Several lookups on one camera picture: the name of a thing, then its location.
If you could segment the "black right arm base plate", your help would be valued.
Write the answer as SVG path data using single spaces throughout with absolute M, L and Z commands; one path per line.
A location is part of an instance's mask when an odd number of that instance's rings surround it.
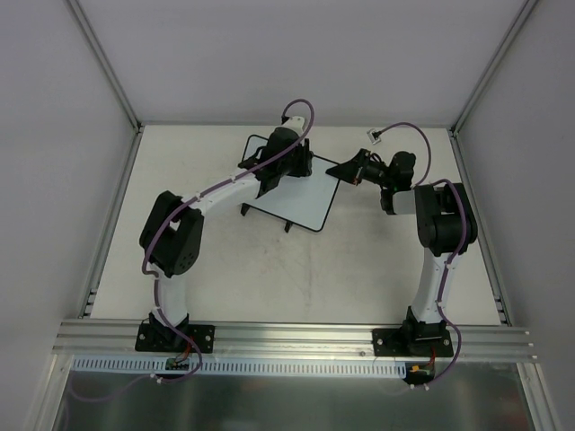
M 454 355 L 448 330 L 432 335 L 408 335 L 401 328 L 375 328 L 371 331 L 374 355 L 378 357 L 431 357 L 449 358 Z

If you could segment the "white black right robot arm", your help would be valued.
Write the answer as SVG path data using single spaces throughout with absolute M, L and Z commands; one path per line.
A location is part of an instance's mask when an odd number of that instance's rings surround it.
M 450 180 L 412 184 L 416 156 L 398 152 L 384 163 L 367 149 L 326 171 L 337 180 L 358 186 L 364 181 L 380 188 L 381 208 L 390 216 L 414 215 L 424 261 L 417 293 L 399 329 L 388 335 L 377 331 L 375 350 L 418 356 L 436 350 L 452 354 L 445 306 L 457 263 L 478 235 L 464 185 Z

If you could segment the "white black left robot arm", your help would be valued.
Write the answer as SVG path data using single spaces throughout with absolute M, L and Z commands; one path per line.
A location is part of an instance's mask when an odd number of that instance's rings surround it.
M 284 116 L 267 143 L 240 162 L 229 178 L 192 198 L 169 190 L 156 198 L 139 238 L 145 252 L 142 272 L 154 278 L 146 341 L 169 351 L 193 347 L 187 333 L 183 275 L 199 257 L 206 218 L 264 196 L 285 176 L 309 176 L 312 154 L 306 135 L 310 129 L 304 118 Z

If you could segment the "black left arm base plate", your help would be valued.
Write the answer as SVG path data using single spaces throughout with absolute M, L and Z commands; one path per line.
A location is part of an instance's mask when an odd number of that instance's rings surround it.
M 195 342 L 202 354 L 213 352 L 216 327 L 207 324 L 186 323 L 176 327 Z M 188 342 L 161 323 L 144 321 L 138 327 L 135 350 L 147 353 L 183 353 Z

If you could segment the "black-framed small whiteboard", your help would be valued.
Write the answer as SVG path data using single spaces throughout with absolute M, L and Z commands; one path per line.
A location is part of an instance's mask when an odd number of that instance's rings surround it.
M 242 203 L 240 213 L 246 216 L 250 209 L 282 220 L 284 231 L 298 226 L 319 233 L 326 223 L 340 181 L 326 171 L 333 162 L 314 155 L 312 175 L 309 177 L 283 177 L 279 185 L 261 198 Z

